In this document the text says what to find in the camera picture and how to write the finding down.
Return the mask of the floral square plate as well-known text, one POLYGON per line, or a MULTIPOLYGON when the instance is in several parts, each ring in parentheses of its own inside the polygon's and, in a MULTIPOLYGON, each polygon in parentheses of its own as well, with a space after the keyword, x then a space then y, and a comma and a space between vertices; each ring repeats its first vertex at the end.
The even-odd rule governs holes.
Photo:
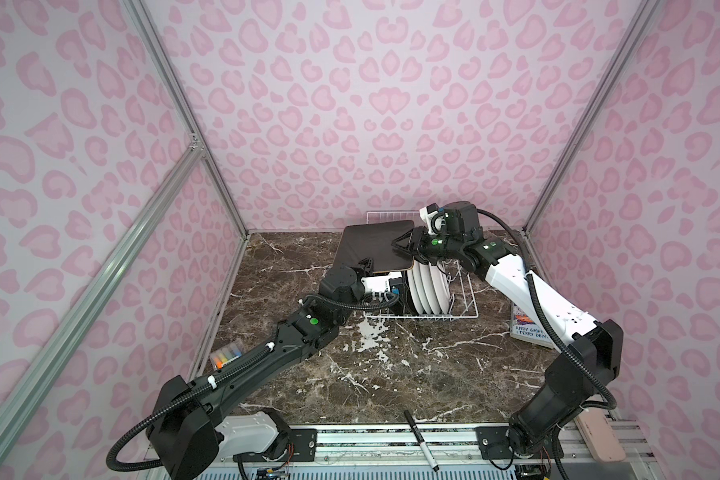
POLYGON ((394 277, 389 281, 390 292, 398 298, 397 302, 392 305, 389 310, 395 315, 404 315, 409 312, 408 309, 408 285, 407 281, 402 277, 394 277))

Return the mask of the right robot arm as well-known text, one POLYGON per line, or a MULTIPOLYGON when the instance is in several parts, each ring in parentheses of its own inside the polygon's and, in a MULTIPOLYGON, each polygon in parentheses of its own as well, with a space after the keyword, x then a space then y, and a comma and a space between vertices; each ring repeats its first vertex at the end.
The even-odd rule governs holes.
POLYGON ((547 284, 522 240, 497 215, 460 201, 431 204, 422 218, 423 225, 393 240, 396 251, 431 265, 458 261, 537 322, 559 353, 540 390, 510 417, 507 437, 515 456, 532 456, 588 409, 617 407, 608 386, 621 370, 621 326, 596 319, 547 284))

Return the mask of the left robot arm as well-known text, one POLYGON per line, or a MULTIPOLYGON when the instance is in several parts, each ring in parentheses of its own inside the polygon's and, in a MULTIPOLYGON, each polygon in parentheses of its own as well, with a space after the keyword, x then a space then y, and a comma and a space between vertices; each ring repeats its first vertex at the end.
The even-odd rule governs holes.
POLYGON ((406 294, 401 273, 365 277, 346 265, 330 268, 318 291, 300 300, 270 339, 208 375, 191 381, 175 376, 163 385, 152 411, 155 418, 145 429, 157 455, 153 467, 172 479, 194 479, 224 456, 287 461, 292 429, 281 414, 269 407, 242 416, 233 410, 329 345, 353 313, 389 309, 406 294))

